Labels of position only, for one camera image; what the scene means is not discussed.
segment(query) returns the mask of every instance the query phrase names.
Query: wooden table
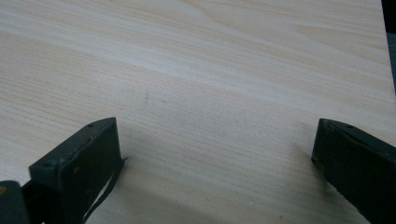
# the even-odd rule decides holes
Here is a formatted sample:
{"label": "wooden table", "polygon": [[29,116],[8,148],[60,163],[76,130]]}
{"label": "wooden table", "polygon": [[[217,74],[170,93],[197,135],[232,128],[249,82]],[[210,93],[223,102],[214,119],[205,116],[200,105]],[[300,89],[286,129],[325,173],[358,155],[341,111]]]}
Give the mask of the wooden table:
{"label": "wooden table", "polygon": [[319,118],[396,146],[380,0],[1,1],[0,179],[117,117],[89,223],[367,223],[311,164]]}

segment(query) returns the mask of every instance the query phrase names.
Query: brass screw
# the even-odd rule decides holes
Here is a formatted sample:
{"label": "brass screw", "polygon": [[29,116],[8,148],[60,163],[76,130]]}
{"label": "brass screw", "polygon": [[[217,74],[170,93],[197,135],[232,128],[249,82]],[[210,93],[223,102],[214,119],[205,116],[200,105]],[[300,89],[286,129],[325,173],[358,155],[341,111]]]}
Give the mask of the brass screw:
{"label": "brass screw", "polygon": [[0,186],[0,195],[4,194],[6,192],[7,188],[4,186]]}

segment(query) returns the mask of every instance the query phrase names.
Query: light wood surface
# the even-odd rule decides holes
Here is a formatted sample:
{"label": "light wood surface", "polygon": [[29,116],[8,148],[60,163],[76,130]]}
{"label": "light wood surface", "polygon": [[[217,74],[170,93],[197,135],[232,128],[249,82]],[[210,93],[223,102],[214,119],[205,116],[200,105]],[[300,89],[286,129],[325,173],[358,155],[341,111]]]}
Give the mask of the light wood surface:
{"label": "light wood surface", "polygon": [[311,164],[319,118],[396,146],[380,0],[1,1],[0,179],[117,117],[89,223],[368,223]]}

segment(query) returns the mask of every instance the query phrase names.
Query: table surface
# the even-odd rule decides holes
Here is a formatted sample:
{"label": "table surface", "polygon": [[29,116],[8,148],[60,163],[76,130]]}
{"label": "table surface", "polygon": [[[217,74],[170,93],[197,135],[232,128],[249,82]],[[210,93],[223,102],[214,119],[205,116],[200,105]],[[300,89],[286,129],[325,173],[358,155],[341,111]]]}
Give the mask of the table surface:
{"label": "table surface", "polygon": [[89,223],[368,223],[310,161],[319,118],[396,145],[380,0],[1,1],[0,179],[116,117]]}

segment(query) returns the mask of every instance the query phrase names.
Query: wood grain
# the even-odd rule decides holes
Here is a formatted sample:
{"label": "wood grain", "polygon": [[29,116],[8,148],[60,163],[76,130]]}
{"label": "wood grain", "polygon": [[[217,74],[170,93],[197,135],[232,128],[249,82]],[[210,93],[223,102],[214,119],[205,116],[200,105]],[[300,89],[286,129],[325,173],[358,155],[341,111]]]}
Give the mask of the wood grain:
{"label": "wood grain", "polygon": [[319,118],[396,145],[381,2],[1,1],[0,179],[115,116],[89,223],[367,223],[310,161]]}

